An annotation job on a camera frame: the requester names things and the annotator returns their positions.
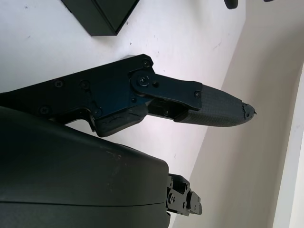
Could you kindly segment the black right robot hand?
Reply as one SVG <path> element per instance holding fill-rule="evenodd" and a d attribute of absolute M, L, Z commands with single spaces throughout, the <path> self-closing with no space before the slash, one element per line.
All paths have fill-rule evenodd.
<path fill-rule="evenodd" d="M 107 136 L 147 115 L 232 127 L 255 109 L 131 56 L 0 95 L 3 228 L 166 228 L 200 215 L 200 197 L 167 163 Z"/>

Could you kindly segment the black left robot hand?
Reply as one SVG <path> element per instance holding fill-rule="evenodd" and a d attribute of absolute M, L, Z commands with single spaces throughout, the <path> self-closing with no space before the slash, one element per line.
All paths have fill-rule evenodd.
<path fill-rule="evenodd" d="M 224 3 L 229 10 L 233 10 L 238 7 L 238 0 L 224 0 Z"/>

